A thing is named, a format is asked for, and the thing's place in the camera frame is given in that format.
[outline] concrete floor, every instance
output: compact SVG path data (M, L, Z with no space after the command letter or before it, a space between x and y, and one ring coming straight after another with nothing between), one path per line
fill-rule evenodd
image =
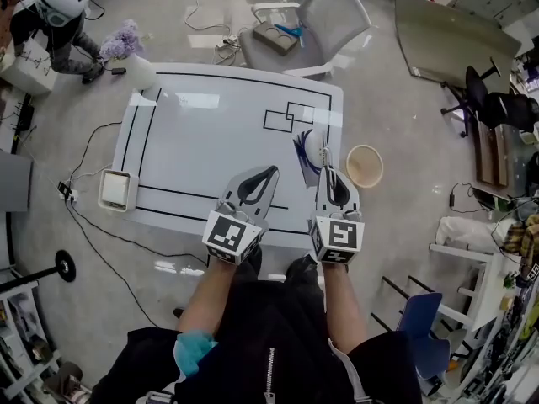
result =
M184 24L196 0L96 1L107 13L99 21L87 22L88 34L101 41L122 20L133 18L143 33L153 36L144 55L150 61L209 63L215 38L224 30L195 32ZM254 23L251 4L272 1L289 0L200 0L191 22L230 24L236 32ZM357 144L374 146L384 161L380 184L360 192L366 230L363 249L350 265L350 277L365 314L376 310L395 326L404 301L382 286L382 275L419 293L407 284L407 275L412 274L443 292L447 305L462 305L456 288L466 279L469 266L458 259L430 255L428 244L434 241L439 219L449 213L451 187L474 180L474 160L471 139L458 135L462 125L440 116L440 108L448 104L440 86L409 75L398 46L393 0L361 1L373 26L334 58L334 74L326 82L344 90L341 165ZM205 37L189 40L194 35ZM234 65L242 60L240 53ZM39 296L51 336L64 358L83 368L88 385L107 372L125 345L126 333L148 322L124 283L92 251L47 177L54 182L69 178L93 129L121 121L130 94L121 77L108 73L89 87L77 77L60 75L54 92L35 100L37 128L26 147L19 148L20 154L30 151L34 155L37 167L29 212L14 215L16 256L30 272L50 267L59 249L74 257L77 280L66 284L57 277L42 279ZM118 126L96 134L82 173L112 162L117 135ZM164 253L205 256L199 237L106 214L97 206L98 185L99 177L77 181L77 208L105 230ZM474 205L465 193L464 189L456 191L457 206L469 209ZM87 225L84 228L104 258L130 283L148 315L162 327L173 327L172 309L187 303L198 279L159 272L154 262L160 257ZM261 277L269 272L283 274L299 255L298 251L265 248ZM167 260L175 262L176 269L200 266L192 258ZM382 332L374 322L369 328L373 335Z

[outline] desk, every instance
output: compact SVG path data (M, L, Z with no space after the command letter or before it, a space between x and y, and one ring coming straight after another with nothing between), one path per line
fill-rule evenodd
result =
M239 67L154 66L157 82L131 95L115 149L112 168L140 177L136 208L123 216L201 235L232 177L276 165L263 243L311 248L307 219L316 188L305 185L292 137L317 130L338 160L342 90Z
M494 254L483 254L469 250L461 250L441 246L439 244L430 244L429 250L432 252L449 254L459 258L466 258L477 262L478 266L484 266L483 277L479 276L478 283L474 291L459 290L460 293L472 297L472 304L468 313L463 314L453 310L448 306L440 304L438 312L450 317L464 325L469 331L476 331L487 323L491 322L500 314L500 303L506 293L513 290L504 288L504 277L509 272L518 272L520 265L520 256L506 254L518 263L511 262L501 252Z

